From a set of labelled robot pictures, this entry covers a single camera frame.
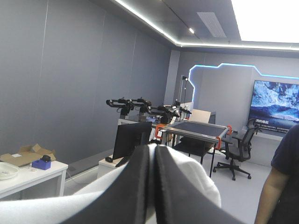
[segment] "mountain image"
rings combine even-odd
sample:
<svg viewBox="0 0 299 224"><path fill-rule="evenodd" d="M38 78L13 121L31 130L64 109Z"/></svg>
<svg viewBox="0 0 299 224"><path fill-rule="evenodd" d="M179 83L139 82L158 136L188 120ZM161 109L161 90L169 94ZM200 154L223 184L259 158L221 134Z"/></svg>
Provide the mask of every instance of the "mountain image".
<svg viewBox="0 0 299 224"><path fill-rule="evenodd" d="M299 85L256 80L249 118L287 129L299 123Z"/></svg>

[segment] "dark blue shirt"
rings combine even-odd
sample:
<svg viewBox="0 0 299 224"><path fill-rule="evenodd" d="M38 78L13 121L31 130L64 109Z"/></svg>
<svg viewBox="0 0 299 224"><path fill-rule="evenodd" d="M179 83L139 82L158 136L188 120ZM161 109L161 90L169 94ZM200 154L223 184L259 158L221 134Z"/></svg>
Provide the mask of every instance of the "dark blue shirt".
<svg viewBox="0 0 299 224"><path fill-rule="evenodd" d="M290 179L268 223L299 223L299 125L292 127L282 139L271 165Z"/></svg>

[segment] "black monitor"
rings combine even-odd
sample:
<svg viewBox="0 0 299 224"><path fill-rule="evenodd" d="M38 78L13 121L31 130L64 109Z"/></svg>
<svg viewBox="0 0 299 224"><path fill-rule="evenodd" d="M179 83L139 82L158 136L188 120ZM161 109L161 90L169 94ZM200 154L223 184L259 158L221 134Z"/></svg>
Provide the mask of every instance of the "black monitor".
<svg viewBox="0 0 299 224"><path fill-rule="evenodd" d="M115 139L113 160L123 157L117 167L126 163L136 146L147 145L150 139L152 122L119 125Z"/></svg>

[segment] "glacier image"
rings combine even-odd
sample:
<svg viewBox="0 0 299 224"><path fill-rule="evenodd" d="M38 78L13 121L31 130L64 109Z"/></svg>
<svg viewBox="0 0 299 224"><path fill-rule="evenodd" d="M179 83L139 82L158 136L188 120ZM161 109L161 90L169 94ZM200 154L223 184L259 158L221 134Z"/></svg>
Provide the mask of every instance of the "glacier image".
<svg viewBox="0 0 299 224"><path fill-rule="evenodd" d="M261 128L279 132L299 124L299 85L256 80L250 118L257 118Z"/></svg>

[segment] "metal frame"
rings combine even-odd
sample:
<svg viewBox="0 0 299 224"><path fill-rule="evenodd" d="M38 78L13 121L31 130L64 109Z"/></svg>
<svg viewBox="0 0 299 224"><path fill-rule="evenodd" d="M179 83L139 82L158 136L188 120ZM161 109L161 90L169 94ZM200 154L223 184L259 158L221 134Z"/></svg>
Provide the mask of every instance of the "metal frame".
<svg viewBox="0 0 299 224"><path fill-rule="evenodd" d="M223 132L219 136L210 136L210 135L200 134L197 132L189 132L189 131L181 130L181 129L178 129L175 127L176 125L179 125L181 123L196 123L196 124L205 125L205 126L218 127L218 128L222 128ZM186 137L190 137L193 139L205 140L207 142L216 144L219 141L217 139L217 137L220 137L222 139L229 131L229 128L225 127L225 126L221 126L221 125L214 125L214 124L209 124L209 123L183 120L183 121L177 122L175 124L168 125L168 126L164 127L163 130L165 130L167 133L172 133L172 134L176 134L176 135L180 135L180 136L186 136Z"/></svg>

